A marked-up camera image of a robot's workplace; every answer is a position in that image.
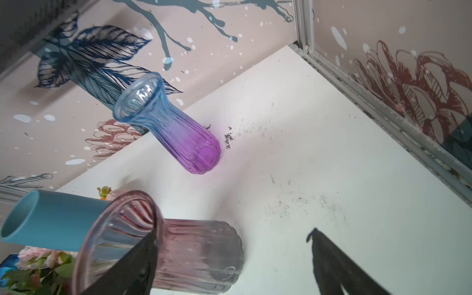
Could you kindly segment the pink peony spray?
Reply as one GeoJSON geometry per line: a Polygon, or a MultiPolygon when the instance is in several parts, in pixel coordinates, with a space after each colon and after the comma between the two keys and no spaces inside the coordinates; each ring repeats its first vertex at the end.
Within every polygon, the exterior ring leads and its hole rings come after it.
{"type": "Polygon", "coordinates": [[[18,254],[17,270],[3,276],[2,295],[70,295],[77,252],[25,247],[18,254]]]}

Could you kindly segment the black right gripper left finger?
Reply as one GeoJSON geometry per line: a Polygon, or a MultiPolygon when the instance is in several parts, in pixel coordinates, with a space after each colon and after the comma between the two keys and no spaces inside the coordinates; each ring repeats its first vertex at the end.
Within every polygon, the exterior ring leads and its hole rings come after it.
{"type": "Polygon", "coordinates": [[[153,230],[81,294],[148,295],[152,289],[157,259],[157,231],[153,230]]]}

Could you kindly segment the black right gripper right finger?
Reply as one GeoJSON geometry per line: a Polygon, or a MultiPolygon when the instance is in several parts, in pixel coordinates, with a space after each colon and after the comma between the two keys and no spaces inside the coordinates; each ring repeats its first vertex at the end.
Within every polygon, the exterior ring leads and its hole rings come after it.
{"type": "Polygon", "coordinates": [[[306,241],[312,242],[313,274],[320,294],[387,295],[389,293],[323,232],[314,228],[306,241]]]}

